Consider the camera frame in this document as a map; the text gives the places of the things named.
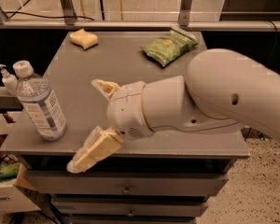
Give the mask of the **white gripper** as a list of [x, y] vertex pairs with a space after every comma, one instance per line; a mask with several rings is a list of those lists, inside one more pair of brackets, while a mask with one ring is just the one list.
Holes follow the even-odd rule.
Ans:
[[86, 172], [97, 162], [104, 160], [122, 148], [125, 140], [150, 137], [154, 132], [147, 125], [143, 108], [143, 88], [138, 81], [120, 86], [112, 81], [95, 79], [92, 86], [106, 100], [110, 100], [106, 115], [111, 127], [106, 130], [95, 127], [66, 169], [72, 174]]

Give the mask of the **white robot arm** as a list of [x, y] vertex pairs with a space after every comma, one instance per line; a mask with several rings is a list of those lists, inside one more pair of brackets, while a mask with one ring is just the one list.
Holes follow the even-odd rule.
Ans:
[[229, 49], [196, 55], [182, 76], [120, 86], [91, 82], [108, 101], [110, 127], [95, 127], [66, 169], [79, 174], [159, 131], [229, 133], [248, 125], [280, 142], [280, 75]]

